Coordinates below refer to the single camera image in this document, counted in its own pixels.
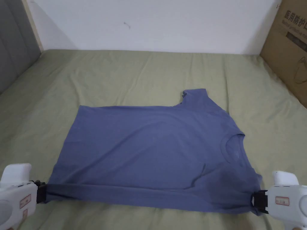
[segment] wrinkled fabric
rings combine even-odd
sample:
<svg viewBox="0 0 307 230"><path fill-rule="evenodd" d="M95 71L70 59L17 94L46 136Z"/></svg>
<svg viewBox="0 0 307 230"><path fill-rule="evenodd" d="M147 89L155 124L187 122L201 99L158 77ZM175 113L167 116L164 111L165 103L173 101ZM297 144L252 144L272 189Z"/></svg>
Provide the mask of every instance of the wrinkled fabric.
<svg viewBox="0 0 307 230"><path fill-rule="evenodd" d="M80 106L47 186L47 200L200 212L255 211L261 176L244 134L205 89L176 106Z"/></svg>

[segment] cardboard box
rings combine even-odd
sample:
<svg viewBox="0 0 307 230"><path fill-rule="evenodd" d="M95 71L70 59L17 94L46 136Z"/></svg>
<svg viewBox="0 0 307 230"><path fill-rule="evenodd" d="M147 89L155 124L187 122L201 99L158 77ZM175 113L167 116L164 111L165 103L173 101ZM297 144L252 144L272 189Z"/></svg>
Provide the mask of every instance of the cardboard box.
<svg viewBox="0 0 307 230"><path fill-rule="evenodd" d="M307 0L283 0L260 56L307 108Z"/></svg>

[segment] gray headboard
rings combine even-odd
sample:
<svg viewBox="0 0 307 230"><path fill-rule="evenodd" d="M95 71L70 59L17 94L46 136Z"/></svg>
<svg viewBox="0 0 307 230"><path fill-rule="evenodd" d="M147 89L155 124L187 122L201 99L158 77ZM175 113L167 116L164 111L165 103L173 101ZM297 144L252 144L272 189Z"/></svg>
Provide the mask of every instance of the gray headboard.
<svg viewBox="0 0 307 230"><path fill-rule="evenodd" d="M0 0L0 94L40 56L21 0Z"/></svg>

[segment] green bed sheet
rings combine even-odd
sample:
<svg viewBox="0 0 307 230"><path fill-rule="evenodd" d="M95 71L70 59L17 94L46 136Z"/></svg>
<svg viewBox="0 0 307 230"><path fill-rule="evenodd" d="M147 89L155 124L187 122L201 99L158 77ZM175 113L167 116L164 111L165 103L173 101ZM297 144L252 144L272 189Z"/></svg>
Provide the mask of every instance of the green bed sheet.
<svg viewBox="0 0 307 230"><path fill-rule="evenodd" d="M307 109L259 56L137 51L48 50L0 96L0 173L31 163L47 182L79 105L165 105L184 89L206 88L245 132L250 163L307 185ZM53 201L20 229L283 229L270 216L223 215L84 201Z"/></svg>

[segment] neckline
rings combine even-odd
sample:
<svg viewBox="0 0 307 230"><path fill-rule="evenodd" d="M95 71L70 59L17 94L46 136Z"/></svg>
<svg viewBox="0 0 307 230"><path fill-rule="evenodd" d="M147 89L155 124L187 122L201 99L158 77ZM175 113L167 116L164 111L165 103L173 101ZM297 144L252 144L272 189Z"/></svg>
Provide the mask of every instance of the neckline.
<svg viewBox="0 0 307 230"><path fill-rule="evenodd" d="M228 132L224 135L224 137L222 138L221 140L221 143L220 143L220 148L221 148L221 152L225 158L225 160L230 163L230 164L234 164L236 163L237 161L235 161L232 156L229 155L229 153L227 152L227 149L226 149L226 144L227 142L235 135L243 135L243 138L240 140L239 142L239 145L240 145L240 157L239 159L240 160L243 160L245 163L246 163L246 166L249 166L251 167L251 164L247 158L247 155L246 155L246 152L244 150L244 145L243 145L243 140L244 140L244 137L245 137L245 134L241 131L241 130L233 130L231 132Z"/></svg>

